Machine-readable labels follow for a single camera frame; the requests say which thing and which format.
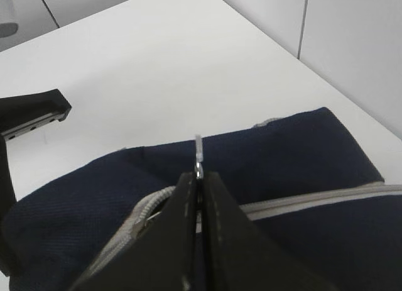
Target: white cabinet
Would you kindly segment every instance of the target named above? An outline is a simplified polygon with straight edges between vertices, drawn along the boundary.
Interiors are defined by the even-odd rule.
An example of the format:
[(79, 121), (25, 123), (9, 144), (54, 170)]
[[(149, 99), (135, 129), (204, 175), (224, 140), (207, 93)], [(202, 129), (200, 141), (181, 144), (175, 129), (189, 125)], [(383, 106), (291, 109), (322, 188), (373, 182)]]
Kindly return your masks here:
[(45, 0), (60, 26), (98, 13), (127, 0)]
[(224, 1), (297, 56), (305, 0)]
[(402, 0), (308, 0), (301, 61), (402, 137)]
[(18, 32), (0, 38), (0, 51), (36, 38), (56, 29), (52, 17), (41, 0), (13, 0), (15, 18), (19, 24)]

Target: white table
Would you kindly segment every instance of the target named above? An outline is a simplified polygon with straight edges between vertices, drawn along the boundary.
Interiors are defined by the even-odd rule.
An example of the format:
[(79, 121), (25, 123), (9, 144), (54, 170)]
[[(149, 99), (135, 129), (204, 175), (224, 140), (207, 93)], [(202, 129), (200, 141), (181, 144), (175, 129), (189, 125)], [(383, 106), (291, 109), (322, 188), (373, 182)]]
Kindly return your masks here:
[(68, 119), (8, 142), (18, 198), (124, 147), (327, 106), (388, 184), (402, 142), (221, 0), (131, 0), (0, 53), (0, 95), (60, 89)]

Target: navy blue fabric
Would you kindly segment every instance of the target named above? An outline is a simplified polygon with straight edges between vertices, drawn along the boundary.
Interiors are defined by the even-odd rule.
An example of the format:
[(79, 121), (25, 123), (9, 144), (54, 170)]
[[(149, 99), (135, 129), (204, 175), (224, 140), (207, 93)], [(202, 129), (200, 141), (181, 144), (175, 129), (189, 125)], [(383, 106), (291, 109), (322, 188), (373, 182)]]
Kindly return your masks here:
[(340, 291), (402, 290), (402, 196), (314, 207), (256, 221)]
[[(65, 290), (135, 204), (175, 185), (194, 156), (194, 141), (115, 152), (18, 202), (2, 226), (24, 266), (11, 290)], [(204, 138), (204, 160), (240, 204), (383, 181), (326, 108)]]

